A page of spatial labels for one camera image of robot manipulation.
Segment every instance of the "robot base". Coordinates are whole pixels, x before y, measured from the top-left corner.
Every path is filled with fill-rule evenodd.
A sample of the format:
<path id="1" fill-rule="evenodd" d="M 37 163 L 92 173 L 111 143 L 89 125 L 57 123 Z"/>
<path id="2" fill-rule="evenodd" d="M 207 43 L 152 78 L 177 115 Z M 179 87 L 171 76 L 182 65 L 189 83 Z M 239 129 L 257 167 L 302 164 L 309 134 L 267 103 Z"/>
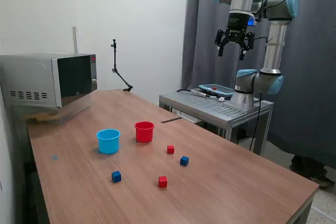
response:
<path id="1" fill-rule="evenodd" d="M 247 114 L 259 109 L 259 99 L 253 98 L 252 94 L 242 94 L 235 92 L 231 100 L 224 102 L 223 106 L 239 110 Z"/>

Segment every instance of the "microwave oven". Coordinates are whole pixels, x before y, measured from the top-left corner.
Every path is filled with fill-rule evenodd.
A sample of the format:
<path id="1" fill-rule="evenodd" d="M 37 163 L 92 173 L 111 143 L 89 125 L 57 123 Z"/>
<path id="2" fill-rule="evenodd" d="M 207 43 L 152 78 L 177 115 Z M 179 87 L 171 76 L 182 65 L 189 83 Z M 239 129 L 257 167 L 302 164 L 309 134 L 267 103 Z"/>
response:
<path id="1" fill-rule="evenodd" d="M 97 89 L 94 54 L 1 55 L 1 86 L 12 105 L 62 108 Z"/>

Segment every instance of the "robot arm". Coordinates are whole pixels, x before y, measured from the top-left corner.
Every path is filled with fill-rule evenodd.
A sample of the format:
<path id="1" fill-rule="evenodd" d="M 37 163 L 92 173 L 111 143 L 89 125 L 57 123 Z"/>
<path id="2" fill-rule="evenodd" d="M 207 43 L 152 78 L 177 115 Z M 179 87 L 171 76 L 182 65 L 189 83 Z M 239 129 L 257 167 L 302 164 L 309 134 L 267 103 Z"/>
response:
<path id="1" fill-rule="evenodd" d="M 226 31 L 217 32 L 215 44 L 219 46 L 219 55 L 228 42 L 235 42 L 242 48 L 243 54 L 253 49 L 252 40 L 244 47 L 242 41 L 251 36 L 246 33 L 248 19 L 254 15 L 268 18 L 270 31 L 267 42 L 264 66 L 260 71 L 244 69 L 237 73 L 235 92 L 229 103 L 236 108 L 250 110 L 254 108 L 253 92 L 276 94 L 282 85 L 283 76 L 279 69 L 282 48 L 285 44 L 287 26 L 298 11 L 298 0 L 214 0 L 217 3 L 230 4 L 229 20 Z"/>
<path id="2" fill-rule="evenodd" d="M 217 3 L 230 4 L 230 12 L 227 28 L 225 31 L 218 30 L 215 44 L 219 47 L 219 56 L 223 55 L 224 46 L 229 42 L 238 43 L 242 53 L 253 49 L 254 34 L 246 33 L 247 23 L 251 17 L 252 3 L 263 0 L 214 0 Z"/>

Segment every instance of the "gray curtain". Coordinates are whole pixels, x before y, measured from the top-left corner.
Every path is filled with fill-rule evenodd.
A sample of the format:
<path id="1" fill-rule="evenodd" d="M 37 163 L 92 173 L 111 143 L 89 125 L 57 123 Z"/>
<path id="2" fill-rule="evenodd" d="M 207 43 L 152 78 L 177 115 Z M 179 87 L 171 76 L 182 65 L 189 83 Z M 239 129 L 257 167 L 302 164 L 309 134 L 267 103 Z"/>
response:
<path id="1" fill-rule="evenodd" d="M 285 77 L 275 102 L 268 140 L 288 153 L 313 158 L 336 168 L 336 2 L 299 0 L 299 15 L 289 25 L 282 53 Z M 227 24 L 229 6 L 212 0 L 188 0 L 183 51 L 183 88 L 216 83 L 232 87 L 238 47 L 228 44 L 223 57 L 214 45 Z M 252 28 L 268 36 L 263 20 Z M 258 40 L 238 69 L 260 69 L 265 41 Z"/>

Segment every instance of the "white wall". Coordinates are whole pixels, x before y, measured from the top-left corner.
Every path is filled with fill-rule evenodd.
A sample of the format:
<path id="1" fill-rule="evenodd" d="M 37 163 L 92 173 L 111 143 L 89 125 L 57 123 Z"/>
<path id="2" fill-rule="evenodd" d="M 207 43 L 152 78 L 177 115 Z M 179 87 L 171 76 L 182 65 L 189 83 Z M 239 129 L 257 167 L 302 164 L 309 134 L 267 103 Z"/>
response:
<path id="1" fill-rule="evenodd" d="M 19 209 L 15 209 L 16 195 L 19 195 L 19 190 L 15 192 L 14 183 L 14 164 L 13 150 L 9 145 L 12 141 L 9 124 L 5 113 L 4 103 L 0 90 L 0 223 L 14 224 L 15 216 L 19 215 Z"/>
<path id="2" fill-rule="evenodd" d="M 98 88 L 126 88 L 158 102 L 159 94 L 180 88 L 186 0 L 77 0 L 79 51 L 97 54 Z"/>
<path id="3" fill-rule="evenodd" d="M 0 53 L 73 52 L 75 0 L 0 0 Z"/>
<path id="4" fill-rule="evenodd" d="M 98 89 L 125 88 L 113 74 L 112 39 L 118 70 L 133 92 L 158 102 L 180 87 L 186 0 L 0 0 L 0 54 L 73 52 L 97 54 Z"/>

